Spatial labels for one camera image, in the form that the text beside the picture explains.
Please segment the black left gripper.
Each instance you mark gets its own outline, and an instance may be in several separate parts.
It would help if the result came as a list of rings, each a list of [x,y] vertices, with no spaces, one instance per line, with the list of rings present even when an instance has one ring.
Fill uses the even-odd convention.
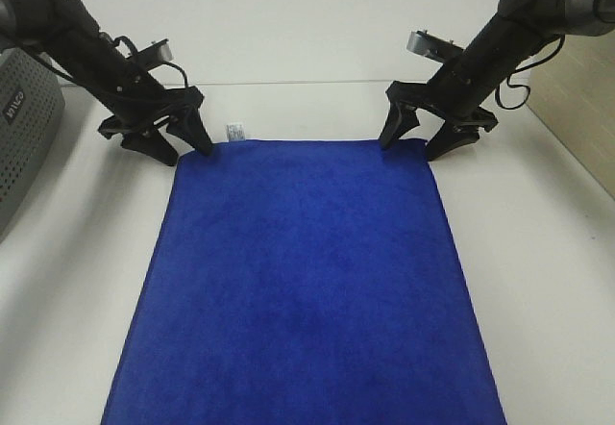
[[[136,62],[138,51],[135,46],[130,42],[127,46],[131,51],[127,61],[135,68],[135,74],[129,77],[126,86],[118,87],[109,95],[110,102],[119,109],[100,124],[98,132],[104,138],[125,135],[121,141],[122,148],[174,166],[178,152],[160,132],[150,132],[166,126],[168,134],[183,140],[200,154],[209,156],[213,143],[199,113],[203,94],[188,83],[185,71],[172,61],[163,65],[179,71],[184,85],[180,88],[162,86],[149,74],[151,70],[144,69]]]

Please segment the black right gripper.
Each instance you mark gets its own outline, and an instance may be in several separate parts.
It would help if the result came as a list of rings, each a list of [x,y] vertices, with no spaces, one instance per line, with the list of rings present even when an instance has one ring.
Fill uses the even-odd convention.
[[[492,92],[460,56],[440,63],[440,68],[425,83],[394,81],[385,95],[390,103],[389,112],[378,138],[382,150],[420,125],[416,111],[426,110],[442,118],[443,124],[426,146],[428,161],[479,139],[479,128],[489,132],[496,126],[496,117],[481,103]]]

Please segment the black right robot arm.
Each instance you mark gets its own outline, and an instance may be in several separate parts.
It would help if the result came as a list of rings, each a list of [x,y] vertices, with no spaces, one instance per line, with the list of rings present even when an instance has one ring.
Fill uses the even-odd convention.
[[[387,149],[418,127],[418,110],[443,125],[428,142],[433,161],[498,124],[482,103],[523,70],[523,61],[567,36],[599,37],[614,29],[614,0],[499,0],[497,10],[465,48],[425,31],[413,32],[409,51],[441,64],[425,83],[393,82],[386,91],[389,113],[379,136]]]

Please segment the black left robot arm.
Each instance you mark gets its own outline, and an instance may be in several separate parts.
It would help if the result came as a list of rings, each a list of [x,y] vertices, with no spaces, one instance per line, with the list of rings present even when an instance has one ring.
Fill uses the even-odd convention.
[[[179,154],[166,134],[211,154],[203,93],[190,84],[167,88],[151,74],[173,64],[167,40],[138,50],[128,37],[110,37],[82,0],[1,0],[1,36],[37,62],[50,57],[50,71],[104,105],[111,112],[98,128],[104,138],[120,136],[122,148],[168,166]]]

